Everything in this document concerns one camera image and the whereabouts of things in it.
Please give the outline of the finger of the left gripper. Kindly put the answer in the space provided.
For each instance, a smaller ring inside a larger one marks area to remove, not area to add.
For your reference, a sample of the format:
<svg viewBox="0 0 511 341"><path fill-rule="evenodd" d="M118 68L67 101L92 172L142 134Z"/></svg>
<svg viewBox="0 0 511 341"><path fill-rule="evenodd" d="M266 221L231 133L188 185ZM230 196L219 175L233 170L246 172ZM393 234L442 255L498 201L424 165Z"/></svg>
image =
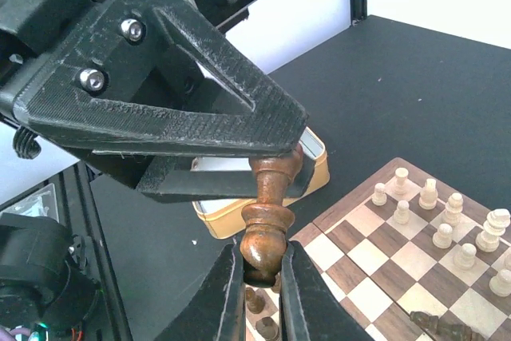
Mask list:
<svg viewBox="0 0 511 341"><path fill-rule="evenodd" d="M120 34L111 125L20 125L56 145L115 156L273 157L307 112L188 0L112 0Z"/></svg>
<svg viewBox="0 0 511 341"><path fill-rule="evenodd" d="M257 182L252 170L197 171L191 157L155 157L136 186L160 203L252 198Z"/></svg>

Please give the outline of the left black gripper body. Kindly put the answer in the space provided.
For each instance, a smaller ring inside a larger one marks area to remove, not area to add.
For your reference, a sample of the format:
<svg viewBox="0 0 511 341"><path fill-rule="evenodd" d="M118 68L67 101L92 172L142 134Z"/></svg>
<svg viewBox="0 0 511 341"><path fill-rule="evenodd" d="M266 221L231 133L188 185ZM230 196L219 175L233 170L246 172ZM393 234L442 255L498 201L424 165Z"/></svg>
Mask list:
<svg viewBox="0 0 511 341"><path fill-rule="evenodd" d="M112 0L1 0L1 113L23 125L111 125Z"/></svg>

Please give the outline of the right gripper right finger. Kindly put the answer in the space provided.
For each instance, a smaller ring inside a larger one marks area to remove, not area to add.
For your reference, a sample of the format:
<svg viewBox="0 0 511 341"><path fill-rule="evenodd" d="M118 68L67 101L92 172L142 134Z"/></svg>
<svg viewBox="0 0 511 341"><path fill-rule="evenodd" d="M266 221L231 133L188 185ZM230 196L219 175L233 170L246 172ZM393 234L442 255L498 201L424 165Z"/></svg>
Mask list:
<svg viewBox="0 0 511 341"><path fill-rule="evenodd" d="M334 297L301 243L287 243L280 279L283 340L372 339Z"/></svg>

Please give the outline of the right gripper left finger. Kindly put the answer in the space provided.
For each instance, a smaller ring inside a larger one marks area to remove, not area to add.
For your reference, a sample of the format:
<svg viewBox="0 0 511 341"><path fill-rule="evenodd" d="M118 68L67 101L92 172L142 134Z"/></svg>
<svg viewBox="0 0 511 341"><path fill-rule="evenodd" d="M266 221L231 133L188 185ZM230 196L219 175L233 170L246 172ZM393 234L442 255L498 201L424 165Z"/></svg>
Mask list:
<svg viewBox="0 0 511 341"><path fill-rule="evenodd" d="M234 244L226 245L189 304L157 340L245 339L244 262Z"/></svg>

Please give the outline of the dark chess pawn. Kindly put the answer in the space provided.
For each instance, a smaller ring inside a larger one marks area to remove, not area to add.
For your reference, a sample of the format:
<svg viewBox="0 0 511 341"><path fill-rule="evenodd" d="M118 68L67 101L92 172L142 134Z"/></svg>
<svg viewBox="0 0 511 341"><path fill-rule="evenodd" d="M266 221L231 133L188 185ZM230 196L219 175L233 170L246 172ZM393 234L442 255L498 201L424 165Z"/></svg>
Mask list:
<svg viewBox="0 0 511 341"><path fill-rule="evenodd" d="M245 290L245 303L252 314L259 314L265 307L265 298L259 295L252 287Z"/></svg>

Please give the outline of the dark chess king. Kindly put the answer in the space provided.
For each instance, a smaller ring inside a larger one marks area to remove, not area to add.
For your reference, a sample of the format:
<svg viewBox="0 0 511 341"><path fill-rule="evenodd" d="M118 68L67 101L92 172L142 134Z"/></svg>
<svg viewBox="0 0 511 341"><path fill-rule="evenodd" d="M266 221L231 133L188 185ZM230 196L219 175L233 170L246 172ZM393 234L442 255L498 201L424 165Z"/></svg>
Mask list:
<svg viewBox="0 0 511 341"><path fill-rule="evenodd" d="M249 164L257 182L257 197L241 212L246 224L240 243L244 282L256 287L272 287L287 250L287 230L295 222L295 214L283 206L283 201L303 166L303 150L297 145L287 155L252 158Z"/></svg>

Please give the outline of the wooden chess board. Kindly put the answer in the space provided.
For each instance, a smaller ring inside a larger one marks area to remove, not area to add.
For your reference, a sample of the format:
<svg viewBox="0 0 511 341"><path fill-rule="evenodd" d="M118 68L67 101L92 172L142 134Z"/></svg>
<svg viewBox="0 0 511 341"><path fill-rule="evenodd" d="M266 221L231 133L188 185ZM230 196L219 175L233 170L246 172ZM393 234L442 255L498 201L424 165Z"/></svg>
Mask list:
<svg viewBox="0 0 511 341"><path fill-rule="evenodd" d="M510 266L510 236L460 269L489 210L438 181L435 207L419 203L428 174L394 158L298 231L334 297L376 340L429 340L412 311L464 323L487 340L510 337L510 299L490 280Z"/></svg>

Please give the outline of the pile of dark chess pieces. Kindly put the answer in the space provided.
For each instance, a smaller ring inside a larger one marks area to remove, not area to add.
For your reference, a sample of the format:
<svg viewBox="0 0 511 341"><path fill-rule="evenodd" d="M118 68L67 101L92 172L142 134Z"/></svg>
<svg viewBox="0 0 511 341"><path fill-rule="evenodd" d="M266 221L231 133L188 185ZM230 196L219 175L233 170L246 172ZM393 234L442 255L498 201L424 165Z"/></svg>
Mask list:
<svg viewBox="0 0 511 341"><path fill-rule="evenodd" d="M450 340L485 341L485 337L462 323L448 323L437 315L429 315L424 311L412 311L410 321L425 331L435 335L445 336Z"/></svg>

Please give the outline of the row of white chess pieces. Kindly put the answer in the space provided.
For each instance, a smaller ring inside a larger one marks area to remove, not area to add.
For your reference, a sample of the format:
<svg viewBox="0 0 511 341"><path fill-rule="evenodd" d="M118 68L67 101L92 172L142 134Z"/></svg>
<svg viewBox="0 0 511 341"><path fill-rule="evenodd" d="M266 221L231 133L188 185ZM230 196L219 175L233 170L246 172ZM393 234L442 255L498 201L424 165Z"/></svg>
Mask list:
<svg viewBox="0 0 511 341"><path fill-rule="evenodd" d="M367 237L386 255L372 271L372 280L407 311L452 311L490 307L510 312L510 231L484 252L484 222L490 210L435 181L417 169L406 169L402 189L395 189L393 168L381 179L384 189L376 205L362 208L379 216Z"/></svg>

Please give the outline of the gold rimmed metal tray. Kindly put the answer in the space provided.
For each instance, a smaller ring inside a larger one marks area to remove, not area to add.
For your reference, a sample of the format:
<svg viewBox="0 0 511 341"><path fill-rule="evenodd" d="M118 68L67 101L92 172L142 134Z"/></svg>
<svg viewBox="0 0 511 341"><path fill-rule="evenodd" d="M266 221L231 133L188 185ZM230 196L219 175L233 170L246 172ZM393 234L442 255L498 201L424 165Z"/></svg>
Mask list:
<svg viewBox="0 0 511 341"><path fill-rule="evenodd" d="M257 224L265 231L286 232L295 220L288 206L330 180L326 146L310 128L286 155L264 159L197 157L192 171L204 171L217 181L226 181L231 165L255 182L255 198L224 197L192 203L199 219L217 239L252 230Z"/></svg>

